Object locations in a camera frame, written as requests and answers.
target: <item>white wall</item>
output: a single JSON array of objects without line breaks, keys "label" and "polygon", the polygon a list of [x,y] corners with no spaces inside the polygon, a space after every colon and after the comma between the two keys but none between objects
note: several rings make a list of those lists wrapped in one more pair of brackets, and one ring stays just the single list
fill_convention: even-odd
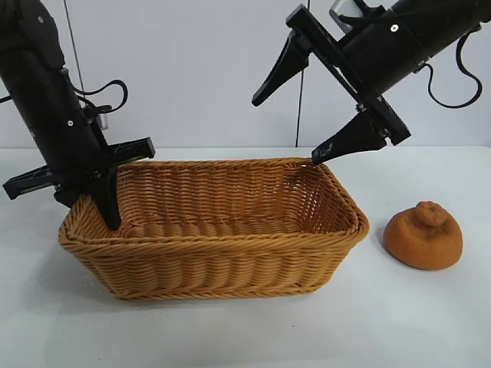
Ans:
[{"label": "white wall", "polygon": [[[367,0],[375,6],[376,0]],[[341,31],[331,20],[328,10],[332,2],[311,0],[311,12],[336,37]],[[427,94],[429,72],[410,75],[385,96],[408,125],[413,136],[404,142],[412,146],[491,146],[491,25],[471,36],[463,52],[468,69],[479,76],[485,91],[481,99],[463,110],[448,110],[434,103]],[[436,69],[433,91],[449,104],[469,100],[476,92],[473,80],[457,69],[455,47],[447,48],[430,62]],[[299,143],[317,146],[341,129],[355,112],[355,103],[317,58],[305,72]]]},{"label": "white wall", "polygon": [[[67,17],[65,15],[63,0],[42,0],[48,7],[51,16],[56,21],[60,34],[60,45],[63,49],[67,67],[72,70],[73,77],[76,77],[76,64],[74,52],[71,46],[70,33],[68,30]],[[0,97],[7,96],[8,92],[3,83],[0,82]],[[0,105],[0,147],[34,147],[31,134],[24,125],[22,118],[15,109],[12,102]]]},{"label": "white wall", "polygon": [[[109,141],[155,146],[293,146],[300,79],[259,109],[252,95],[298,0],[68,0],[85,88],[126,81]],[[96,100],[120,99],[114,89]]]},{"label": "white wall", "polygon": [[[252,94],[275,63],[288,35],[285,18],[301,0],[67,0],[86,89],[120,78],[130,99],[110,115],[111,143],[151,136],[157,147],[293,146],[300,78],[260,108]],[[63,0],[45,0],[78,84]],[[337,38],[328,16],[332,0],[311,0],[311,11]],[[377,0],[367,0],[376,5]],[[391,0],[383,0],[385,5]],[[471,37],[464,60],[485,93],[464,110],[446,110],[427,96],[427,71],[409,76],[386,98],[409,126],[407,145],[491,146],[491,25]],[[449,103],[468,99],[475,85],[456,69],[454,48],[438,55],[434,90]],[[0,86],[0,96],[6,95]],[[118,104],[114,89],[95,99]],[[354,101],[311,57],[305,73],[301,146],[317,146],[355,115]],[[14,105],[0,105],[0,147],[34,146]]]}]

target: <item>white tabletop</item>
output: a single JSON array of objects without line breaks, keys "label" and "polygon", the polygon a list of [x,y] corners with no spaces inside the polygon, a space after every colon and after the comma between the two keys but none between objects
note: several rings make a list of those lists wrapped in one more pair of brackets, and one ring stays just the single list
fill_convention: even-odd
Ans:
[{"label": "white tabletop", "polygon": [[[162,149],[157,159],[308,156],[309,149]],[[0,150],[2,181],[42,164]],[[330,164],[371,221],[315,294],[276,299],[113,299],[57,243],[68,212],[52,189],[0,194],[0,366],[491,366],[491,149],[389,148]],[[465,236],[460,263],[416,271],[381,247],[396,212],[433,200]]]}]

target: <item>wicker basket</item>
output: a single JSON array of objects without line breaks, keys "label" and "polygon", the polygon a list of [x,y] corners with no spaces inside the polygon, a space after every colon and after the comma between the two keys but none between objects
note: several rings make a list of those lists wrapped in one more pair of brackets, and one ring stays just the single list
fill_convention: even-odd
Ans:
[{"label": "wicker basket", "polygon": [[119,230],[82,197],[59,241],[121,299],[310,293],[369,228],[307,159],[131,163],[118,185]]}]

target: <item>cable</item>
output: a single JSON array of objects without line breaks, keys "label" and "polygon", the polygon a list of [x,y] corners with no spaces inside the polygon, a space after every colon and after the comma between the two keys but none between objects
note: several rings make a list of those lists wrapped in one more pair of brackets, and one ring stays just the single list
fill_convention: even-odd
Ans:
[{"label": "cable", "polygon": [[106,114],[106,113],[113,113],[114,111],[118,111],[121,107],[123,107],[126,102],[128,101],[128,87],[127,85],[119,80],[119,79],[115,79],[111,82],[109,82],[108,84],[106,84],[104,87],[102,88],[99,88],[98,90],[93,90],[93,91],[90,91],[90,92],[87,92],[85,90],[79,90],[78,88],[76,88],[72,83],[71,83],[71,80],[70,78],[68,77],[68,70],[62,70],[62,74],[64,75],[64,79],[67,81],[68,85],[75,91],[77,92],[78,94],[81,94],[83,96],[94,96],[95,94],[99,94],[100,92],[102,92],[103,90],[111,87],[111,86],[119,86],[121,87],[121,89],[123,90],[123,99],[121,101],[121,103],[119,104],[118,107],[116,108],[113,108],[111,105],[102,105],[102,106],[98,106],[96,107],[92,102],[90,102],[88,99],[84,98],[84,97],[81,97],[81,96],[77,96],[78,99],[80,101],[83,101],[85,102],[87,105],[89,105],[89,107],[91,107],[94,112],[96,114]]},{"label": "cable", "polygon": [[417,11],[410,11],[408,13],[403,13],[399,15],[390,15],[386,17],[348,17],[347,15],[340,15],[339,19],[346,23],[347,25],[373,25],[373,24],[384,24],[392,23],[393,21],[398,21],[405,18],[417,17],[421,15],[431,15],[432,13],[439,13],[442,10],[458,5],[459,3],[468,2],[468,0],[454,0],[453,2],[447,4],[440,4],[430,6],[428,8],[422,8]]},{"label": "cable", "polygon": [[10,101],[10,100],[12,100],[12,96],[0,98],[0,104],[3,104],[4,102]]},{"label": "cable", "polygon": [[477,27],[475,29],[473,29],[472,31],[469,31],[465,36],[463,36],[460,40],[459,40],[459,43],[457,44],[457,49],[456,49],[456,60],[457,60],[457,67],[459,68],[459,70],[465,74],[467,77],[471,78],[471,79],[474,79],[475,82],[477,83],[477,92],[476,94],[474,95],[473,98],[471,98],[469,101],[467,101],[466,103],[462,103],[460,105],[447,105],[445,103],[442,103],[440,102],[433,94],[433,91],[432,91],[432,83],[433,83],[433,75],[434,75],[434,69],[433,69],[433,66],[431,66],[430,64],[424,64],[423,67],[427,67],[430,69],[430,81],[428,82],[428,93],[430,94],[430,97],[437,103],[439,104],[440,106],[443,106],[447,109],[463,109],[464,107],[468,107],[472,104],[474,104],[476,101],[478,101],[478,99],[481,98],[482,94],[483,94],[483,82],[481,82],[481,80],[476,77],[474,74],[472,74],[471,72],[469,72],[466,67],[464,66],[463,62],[462,62],[462,50],[463,50],[463,47],[464,45],[466,44],[467,40],[469,39],[469,36],[472,34],[472,33],[475,33],[475,32],[478,32],[479,30],[481,29],[481,27]]}]

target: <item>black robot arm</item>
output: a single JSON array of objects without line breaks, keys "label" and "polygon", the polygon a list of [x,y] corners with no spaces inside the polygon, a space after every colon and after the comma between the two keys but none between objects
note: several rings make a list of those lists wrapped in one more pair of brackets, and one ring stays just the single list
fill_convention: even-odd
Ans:
[{"label": "black robot arm", "polygon": [[394,145],[409,138],[409,130],[382,94],[408,74],[429,66],[430,58],[459,38],[459,68],[477,81],[478,92],[471,101],[456,107],[469,106],[482,92],[482,84],[465,69],[460,53],[469,35],[491,19],[490,0],[400,0],[389,10],[369,8],[363,0],[352,1],[363,16],[339,17],[351,26],[340,41],[300,5],[286,21],[292,31],[280,58],[252,98],[255,106],[262,104],[308,67],[310,54],[323,63],[355,99],[358,115],[314,150],[315,164],[349,153],[380,150],[387,145],[387,138]]},{"label": "black robot arm", "polygon": [[[0,77],[10,93],[3,100],[13,100],[46,162],[7,181],[8,196],[54,186],[55,199],[71,207],[81,194],[89,194],[107,225],[119,228],[117,167],[153,157],[151,140],[107,144],[100,115],[116,109],[96,107],[84,97],[89,93],[72,85],[56,24],[39,0],[0,1]],[[125,102],[123,82],[111,84],[123,87]]]}]

